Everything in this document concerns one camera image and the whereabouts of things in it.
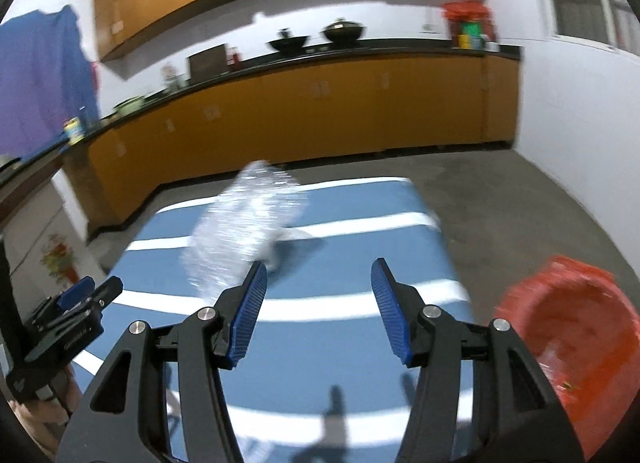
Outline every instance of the countertop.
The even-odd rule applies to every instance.
[[[443,39],[363,39],[356,46],[350,48],[336,48],[331,44],[320,44],[307,46],[299,56],[283,56],[280,53],[270,53],[259,57],[251,58],[241,62],[241,69],[217,75],[199,84],[190,85],[174,93],[167,94],[156,100],[146,103],[140,110],[125,117],[116,117],[108,120],[101,120],[79,144],[86,145],[103,132],[120,127],[121,125],[143,115],[149,111],[157,109],[173,100],[195,93],[197,91],[223,84],[246,76],[262,74],[274,69],[303,66],[315,62],[324,62],[339,58],[356,58],[373,55],[397,55],[397,54],[428,54],[428,55],[450,55],[450,56],[477,56],[495,55],[513,60],[522,58],[522,49],[519,46],[500,46],[500,52],[485,52],[480,50],[462,50],[452,48],[450,40]],[[33,154],[28,159],[18,162],[0,172],[0,188],[7,185],[18,177],[21,173],[30,172],[30,167],[40,164],[45,156],[55,157],[52,154],[57,150],[58,156],[71,150],[76,146],[69,146],[66,140],[51,144],[45,150]]]

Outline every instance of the purple cloth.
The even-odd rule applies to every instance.
[[[62,138],[66,120],[98,119],[92,66],[71,6],[0,25],[0,153],[31,156]]]

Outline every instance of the red bucket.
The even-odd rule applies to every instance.
[[[537,358],[591,458],[640,388],[640,318],[613,275],[554,257],[510,288],[495,316]]]

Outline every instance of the window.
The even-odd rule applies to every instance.
[[[640,55],[640,22],[626,0],[553,0],[556,31]]]

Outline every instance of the concrete floor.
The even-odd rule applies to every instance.
[[[611,271],[640,309],[640,282],[606,233],[555,182],[514,151],[470,151],[311,162],[287,170],[300,183],[404,176],[440,217],[450,255],[476,318],[486,323],[503,292],[561,253]],[[218,194],[230,180],[162,192],[123,233],[91,244],[111,267],[148,218],[165,205]]]

